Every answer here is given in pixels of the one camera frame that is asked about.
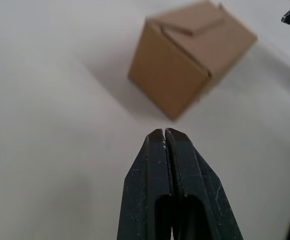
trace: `box flap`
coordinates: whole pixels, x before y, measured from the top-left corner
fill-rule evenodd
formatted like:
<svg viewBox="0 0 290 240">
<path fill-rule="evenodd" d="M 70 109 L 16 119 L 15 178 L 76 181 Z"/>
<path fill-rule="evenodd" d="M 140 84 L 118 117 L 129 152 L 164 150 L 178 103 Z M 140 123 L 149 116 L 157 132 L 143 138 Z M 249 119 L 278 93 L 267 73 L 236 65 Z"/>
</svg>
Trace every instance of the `box flap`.
<svg viewBox="0 0 290 240">
<path fill-rule="evenodd" d="M 220 24 L 223 19 L 222 11 L 208 1 L 151 18 L 162 27 L 175 29 L 192 36 Z"/>
<path fill-rule="evenodd" d="M 221 6 L 208 1 L 156 19 L 161 32 L 212 77 L 225 72 L 257 39 Z"/>
</svg>

